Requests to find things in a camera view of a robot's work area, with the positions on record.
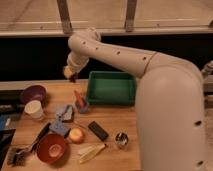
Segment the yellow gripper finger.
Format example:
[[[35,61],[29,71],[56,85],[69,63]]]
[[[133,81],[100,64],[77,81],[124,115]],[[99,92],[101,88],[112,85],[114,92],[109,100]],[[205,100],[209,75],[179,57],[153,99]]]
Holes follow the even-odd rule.
[[[68,66],[63,67],[63,75],[66,79],[71,79],[74,73],[70,70]]]

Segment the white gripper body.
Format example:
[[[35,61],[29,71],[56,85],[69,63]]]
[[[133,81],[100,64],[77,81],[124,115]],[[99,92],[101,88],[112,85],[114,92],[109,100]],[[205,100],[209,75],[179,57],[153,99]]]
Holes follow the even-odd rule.
[[[72,72],[80,72],[89,62],[89,58],[76,53],[71,52],[67,58],[68,68]]]

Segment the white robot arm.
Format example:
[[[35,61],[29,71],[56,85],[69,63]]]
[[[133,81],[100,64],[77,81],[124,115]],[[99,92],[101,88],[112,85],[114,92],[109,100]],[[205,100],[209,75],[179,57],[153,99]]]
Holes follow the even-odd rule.
[[[139,79],[135,111],[142,171],[207,171],[204,79],[193,63],[105,44],[93,28],[72,33],[68,46],[68,77],[93,58]]]

